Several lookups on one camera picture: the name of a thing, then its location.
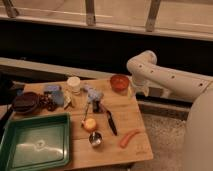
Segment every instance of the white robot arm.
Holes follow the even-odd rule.
[[[157,57],[145,51],[127,62],[132,84],[146,87],[153,81],[193,101],[187,119],[183,147],[183,171],[213,171],[213,77],[164,68]]]
[[[127,62],[133,84],[146,86],[151,80],[190,101],[209,89],[213,77],[164,68],[156,65],[157,57],[152,51],[145,51]]]

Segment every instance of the small white cup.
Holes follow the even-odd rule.
[[[72,93],[80,94],[81,92],[81,80],[79,77],[69,77],[67,84],[71,88]]]

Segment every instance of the red bowl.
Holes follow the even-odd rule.
[[[39,96],[34,92],[26,92],[16,96],[13,100],[12,108],[20,114],[33,112],[39,106]]]
[[[115,74],[110,78],[110,84],[115,92],[121,92],[128,88],[129,79],[122,74]]]

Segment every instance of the black wall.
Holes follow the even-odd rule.
[[[153,50],[158,65],[213,76],[213,42],[0,21],[0,56],[115,73]]]

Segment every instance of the orange carrot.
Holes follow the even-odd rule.
[[[127,144],[129,143],[130,139],[132,139],[132,137],[136,134],[140,133],[139,129],[134,129],[129,131],[128,133],[126,133],[123,138],[120,140],[119,142],[119,146],[121,148],[125,148],[127,146]]]

